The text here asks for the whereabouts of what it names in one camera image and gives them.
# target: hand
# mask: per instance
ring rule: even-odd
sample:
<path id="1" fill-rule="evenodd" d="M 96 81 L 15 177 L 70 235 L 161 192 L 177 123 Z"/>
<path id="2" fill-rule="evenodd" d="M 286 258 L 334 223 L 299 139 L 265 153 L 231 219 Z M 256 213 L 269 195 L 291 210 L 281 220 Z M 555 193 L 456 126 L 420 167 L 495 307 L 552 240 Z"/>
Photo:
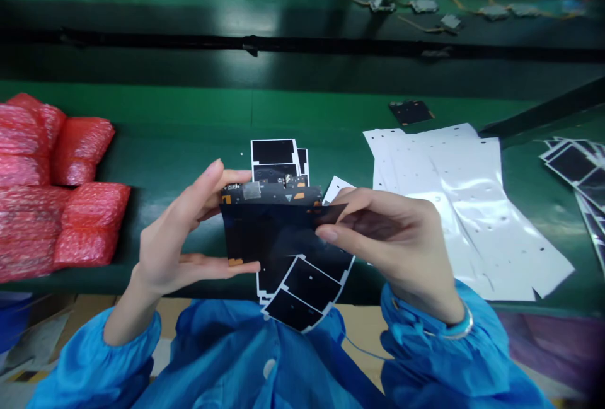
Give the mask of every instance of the hand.
<path id="1" fill-rule="evenodd" d="M 225 170 L 220 159 L 213 162 L 141 232 L 139 263 L 132 271 L 132 278 L 151 293 L 163 296 L 200 280 L 258 272 L 258 262 L 230 267 L 227 258 L 182 254 L 187 235 L 200 222 L 220 212 L 221 189 L 227 184 L 248 182 L 251 177 L 251 171 Z"/>
<path id="2" fill-rule="evenodd" d="M 344 188 L 331 204 L 347 204 L 335 225 L 316 234 L 372 263 L 400 299 L 453 325 L 464 319 L 441 218 L 433 203 L 368 188 Z"/>

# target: blue sleeve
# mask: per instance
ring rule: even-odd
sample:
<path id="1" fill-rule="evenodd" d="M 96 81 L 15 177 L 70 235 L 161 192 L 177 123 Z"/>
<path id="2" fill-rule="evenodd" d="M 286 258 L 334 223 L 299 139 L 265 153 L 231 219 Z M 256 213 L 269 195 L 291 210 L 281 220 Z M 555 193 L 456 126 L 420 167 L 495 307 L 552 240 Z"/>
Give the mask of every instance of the blue sleeve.
<path id="1" fill-rule="evenodd" d="M 474 325 L 466 337 L 448 340 L 441 336 L 447 335 L 443 322 L 385 285 L 381 306 L 389 330 L 381 342 L 395 358 L 381 375 L 386 396 L 398 408 L 551 408 L 510 359 L 508 336 L 492 308 L 465 284 L 456 281 L 456 289 Z"/>
<path id="2" fill-rule="evenodd" d="M 88 321 L 65 345 L 57 367 L 41 381 L 28 408 L 129 408 L 149 384 L 151 354 L 161 332 L 156 312 L 147 330 L 130 343 L 103 340 L 110 308 Z"/>

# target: silver bracelet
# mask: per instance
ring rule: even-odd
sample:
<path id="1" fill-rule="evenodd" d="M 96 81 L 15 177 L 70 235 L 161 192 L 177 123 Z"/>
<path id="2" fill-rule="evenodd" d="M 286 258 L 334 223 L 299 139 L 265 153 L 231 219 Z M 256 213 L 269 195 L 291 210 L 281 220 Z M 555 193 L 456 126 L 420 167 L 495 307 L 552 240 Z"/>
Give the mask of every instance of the silver bracelet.
<path id="1" fill-rule="evenodd" d="M 469 332 L 473 329 L 473 325 L 475 324 L 475 322 L 473 321 L 473 313 L 471 312 L 471 310 L 469 310 L 468 305 L 466 305 L 466 303 L 464 301 L 462 301 L 462 303 L 464 304 L 464 309 L 468 313 L 468 325 L 466 326 L 464 331 L 462 331 L 460 333 L 457 333 L 455 335 L 441 335 L 441 338 L 445 338 L 446 340 L 460 340 L 460 339 L 464 338 L 466 335 L 468 335 Z M 424 333 L 430 337 L 437 336 L 434 333 L 431 333 L 427 330 L 425 330 Z"/>

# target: green work surface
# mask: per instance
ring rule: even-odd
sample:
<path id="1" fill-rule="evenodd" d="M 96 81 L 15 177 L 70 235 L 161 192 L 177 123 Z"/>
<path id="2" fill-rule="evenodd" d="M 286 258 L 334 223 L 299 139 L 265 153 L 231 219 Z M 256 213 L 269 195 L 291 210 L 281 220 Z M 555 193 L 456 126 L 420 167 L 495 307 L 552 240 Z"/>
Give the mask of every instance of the green work surface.
<path id="1" fill-rule="evenodd" d="M 371 187 L 373 158 L 361 132 L 397 126 L 387 108 L 393 98 L 383 95 L 0 81 L 0 98 L 20 91 L 57 105 L 68 115 L 111 120 L 117 133 L 97 179 L 125 183 L 133 191 L 111 265 L 65 269 L 0 286 L 7 291 L 121 294 L 138 259 L 141 230 L 214 159 L 222 158 L 227 167 L 250 168 L 250 139 L 295 138 L 299 146 L 309 148 L 313 184 L 327 188 L 338 175 L 351 184 Z M 435 119 L 410 126 L 407 132 L 464 121 L 479 129 L 532 106 L 527 101 L 421 99 Z M 602 115 L 585 118 L 556 134 L 599 140 L 604 122 Z M 545 300 L 494 306 L 526 313 L 602 316 L 603 274 L 571 189 L 538 159 L 544 149 L 543 143 L 525 140 L 503 151 L 505 189 L 576 272 Z M 185 251 L 224 255 L 220 217 L 192 233 Z M 340 302 L 377 304 L 383 282 L 375 269 L 357 261 Z M 254 299 L 255 278 L 203 281 L 175 295 Z"/>

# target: blue anti-static gown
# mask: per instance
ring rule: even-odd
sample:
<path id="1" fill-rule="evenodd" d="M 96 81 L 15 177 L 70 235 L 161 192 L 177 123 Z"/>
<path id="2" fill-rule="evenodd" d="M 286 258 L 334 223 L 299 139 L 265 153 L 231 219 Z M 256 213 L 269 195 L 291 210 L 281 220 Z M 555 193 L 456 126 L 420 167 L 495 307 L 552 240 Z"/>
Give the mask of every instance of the blue anti-static gown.
<path id="1" fill-rule="evenodd" d="M 254 302 L 208 300 L 181 314 L 171 362 L 151 384 L 159 315 L 129 344 L 110 347 L 103 327 L 111 309 L 99 314 L 65 346 L 29 407 L 551 407 L 510 360 L 506 333 L 489 305 L 464 284 L 457 282 L 457 288 L 475 326 L 466 338 L 447 340 L 424 333 L 445 332 L 443 323 L 402 301 L 393 303 L 385 286 L 381 304 L 389 330 L 381 341 L 395 358 L 383 367 L 386 395 L 341 348 L 345 325 L 338 310 L 301 335 L 265 321 Z"/>

